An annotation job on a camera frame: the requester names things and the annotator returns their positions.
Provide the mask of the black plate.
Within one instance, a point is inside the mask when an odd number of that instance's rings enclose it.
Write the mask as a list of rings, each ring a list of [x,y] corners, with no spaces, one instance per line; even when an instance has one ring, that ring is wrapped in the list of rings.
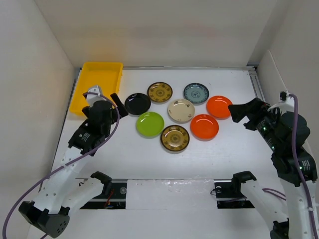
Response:
[[[134,93],[125,100],[125,108],[132,115],[141,115],[151,107],[151,100],[148,95],[143,93]]]

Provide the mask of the green plate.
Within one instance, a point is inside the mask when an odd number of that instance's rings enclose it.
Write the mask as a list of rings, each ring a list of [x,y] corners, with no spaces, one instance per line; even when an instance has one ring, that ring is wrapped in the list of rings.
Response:
[[[156,112],[143,113],[137,119],[136,129],[145,137],[157,136],[164,129],[164,119]]]

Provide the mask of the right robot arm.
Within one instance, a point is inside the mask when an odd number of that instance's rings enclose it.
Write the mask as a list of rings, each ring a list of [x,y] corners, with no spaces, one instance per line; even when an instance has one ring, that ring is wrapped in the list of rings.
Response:
[[[246,197],[264,219],[272,239],[317,239],[319,219],[316,204],[317,166],[303,145],[310,134],[298,111],[298,99],[270,106],[259,98],[242,105],[229,105],[232,120],[248,118],[244,127],[258,131],[272,151],[271,161],[285,192],[285,214],[260,187],[250,171],[235,173],[230,190]]]

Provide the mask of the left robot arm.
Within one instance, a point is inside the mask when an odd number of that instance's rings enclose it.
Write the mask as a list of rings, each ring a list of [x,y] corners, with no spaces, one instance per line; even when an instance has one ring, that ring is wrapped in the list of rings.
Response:
[[[18,208],[27,222],[54,239],[64,232],[72,212],[95,196],[104,198],[111,193],[111,178],[99,171],[77,190],[73,187],[82,168],[115,133],[111,126],[118,126],[119,120],[128,115],[115,93],[109,99],[94,92],[83,95],[94,102],[83,108],[86,120],[68,141],[60,166],[41,180],[44,186],[39,194],[30,202],[21,202]]]

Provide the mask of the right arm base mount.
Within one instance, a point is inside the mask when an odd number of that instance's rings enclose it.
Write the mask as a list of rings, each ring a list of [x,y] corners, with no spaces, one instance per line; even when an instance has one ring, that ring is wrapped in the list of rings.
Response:
[[[216,197],[218,209],[251,209],[252,203],[240,192],[233,189],[231,180],[215,180],[210,192]]]

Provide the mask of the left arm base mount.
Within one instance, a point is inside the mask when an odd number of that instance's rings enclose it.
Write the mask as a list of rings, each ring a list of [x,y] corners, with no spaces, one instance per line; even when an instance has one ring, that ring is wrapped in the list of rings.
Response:
[[[126,208],[127,181],[112,182],[112,186],[107,189],[104,186],[102,193],[89,202],[82,210],[123,210]]]

